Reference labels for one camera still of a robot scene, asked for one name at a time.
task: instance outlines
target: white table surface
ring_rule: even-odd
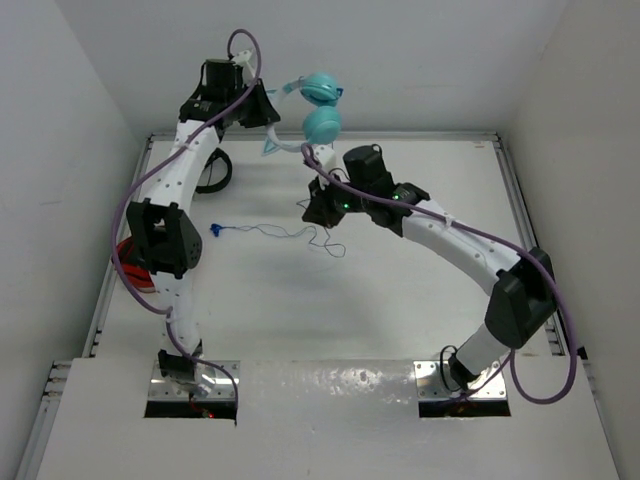
[[[517,240],[491,143],[381,144],[397,181]],[[260,158],[259,142],[224,148],[232,184],[192,209],[205,247],[195,301],[207,356],[242,361],[238,426],[143,418],[161,320],[118,283],[97,357],[73,363],[39,480],[617,478],[581,366],[570,395],[552,406],[526,403],[507,374],[510,417],[418,418],[410,360],[464,341],[482,322],[484,293],[364,215],[335,229],[344,259],[258,232],[214,238],[213,222],[299,228],[295,202],[312,178],[295,157]],[[157,143],[150,165],[167,149]],[[550,356],[544,334],[523,352],[530,393],[556,392],[567,359]]]
[[[347,150],[374,142],[343,140],[335,150],[341,159]],[[518,241],[491,142],[379,143],[396,181],[422,187],[471,225]],[[170,145],[153,144],[148,169],[166,158]],[[462,344],[483,322],[488,297],[471,279],[365,214],[347,216],[331,231],[347,247],[342,259],[309,249],[310,234],[282,240],[224,230],[214,238],[212,223],[299,230],[305,224],[296,202],[308,197],[314,176],[296,155],[261,157],[259,141],[222,146],[234,162],[233,179],[220,193],[196,196],[190,213],[203,239],[194,312],[208,358],[430,358],[444,345]],[[140,308],[118,281],[98,355],[152,358],[161,330],[161,320]],[[544,332],[521,352],[550,355]]]

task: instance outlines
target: white enclosure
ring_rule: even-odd
[[[253,32],[271,88],[317,70],[349,130],[506,126],[566,0],[57,0],[136,133],[173,129],[205,58]],[[310,111],[287,102],[285,128]]]
[[[142,142],[53,0],[3,2],[0,63],[0,478],[10,479],[51,362],[82,352],[109,219]]]
[[[411,179],[452,214],[519,241],[505,165],[490,140],[344,137],[334,145],[339,157],[378,141],[396,181]],[[147,170],[172,143],[154,142]],[[227,139],[233,182],[196,196],[190,210],[203,237],[194,314],[205,355],[240,360],[237,428],[222,419],[143,418],[147,392],[157,388],[149,373],[161,325],[109,268],[94,317],[95,358],[73,363],[39,480],[173,478],[185,465],[196,478],[231,480],[418,472],[510,480],[516,468],[524,480],[617,478],[582,371],[553,406],[528,404],[508,382],[509,417],[418,417],[412,360],[464,342],[488,301],[433,252],[355,214],[332,231],[347,247],[344,258],[310,249],[308,237],[208,232],[213,222],[302,227],[296,202],[313,173],[296,155],[260,158],[260,147]],[[535,395],[557,390],[566,375],[567,360],[551,355],[544,330],[518,363]]]

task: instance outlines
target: black cable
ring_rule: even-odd
[[[332,174],[333,172],[342,172],[344,177],[347,179],[347,182],[351,181],[351,179],[349,178],[349,175],[347,174],[347,172],[344,171],[344,169],[340,167],[336,167],[329,170],[329,174]]]
[[[446,375],[444,374],[444,352],[446,352],[449,348],[453,349],[454,354],[458,353],[458,348],[455,345],[447,345],[443,347],[442,350],[440,350],[440,380],[442,380],[442,385],[444,386],[444,388],[447,389],[447,391],[451,393],[455,393],[460,391],[461,388],[458,387],[457,389],[452,390],[451,387],[449,387],[449,384],[447,383]]]
[[[215,162],[218,159],[221,159],[227,166],[227,173],[225,174],[224,178],[220,180],[218,183],[214,183],[213,185],[210,185],[209,182],[211,182],[211,170],[213,170],[213,162]],[[222,150],[221,148],[216,148],[214,150],[211,156],[207,159],[207,163],[205,163],[204,165],[204,169],[206,170],[207,168],[211,169],[209,171],[209,180],[207,181],[207,185],[196,186],[196,193],[201,193],[201,194],[216,193],[222,190],[223,188],[225,188],[227,185],[229,185],[229,182],[231,181],[231,176],[233,175],[233,165],[231,164],[231,158],[229,158],[229,155],[227,155],[227,153],[224,150]]]

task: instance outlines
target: earphone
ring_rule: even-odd
[[[267,95],[274,108],[294,90],[300,90],[302,97],[318,107],[302,122],[305,142],[285,142],[278,138],[275,125],[267,126],[267,140],[262,155],[270,155],[280,149],[299,152],[303,143],[328,145],[335,141],[342,129],[342,117],[335,108],[342,96],[343,89],[338,87],[336,79],[325,72],[316,72],[308,77],[300,77],[285,84],[279,90],[269,90]]]

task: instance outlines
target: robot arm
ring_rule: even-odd
[[[335,152],[314,149],[322,165],[335,164]],[[449,360],[449,375],[466,390],[485,369],[512,349],[519,349],[555,312],[556,303],[539,272],[507,247],[453,228],[451,217],[430,195],[411,183],[394,183],[377,145],[347,152],[347,185],[376,197],[396,200],[440,213],[437,220],[408,208],[370,202],[322,177],[309,184],[311,202],[302,219],[331,228],[346,213],[363,212],[381,227],[419,243],[471,277],[490,297],[484,324]],[[530,253],[553,275],[551,261],[541,249]]]
[[[200,82],[180,108],[179,122],[171,155],[184,152],[163,169],[140,202],[131,202],[127,221],[142,266],[151,274],[162,307],[171,309],[173,331],[185,350],[198,354],[201,349],[196,322],[191,314],[192,274],[200,260],[202,239],[189,219],[193,193],[209,157],[229,126],[264,127],[280,117],[268,100],[262,80],[232,113],[208,128],[203,125],[233,104],[255,78],[252,51],[240,52],[230,60],[207,60],[201,68]],[[187,145],[187,139],[200,131]],[[193,365],[183,361],[165,337],[159,354],[167,369],[193,376]]]

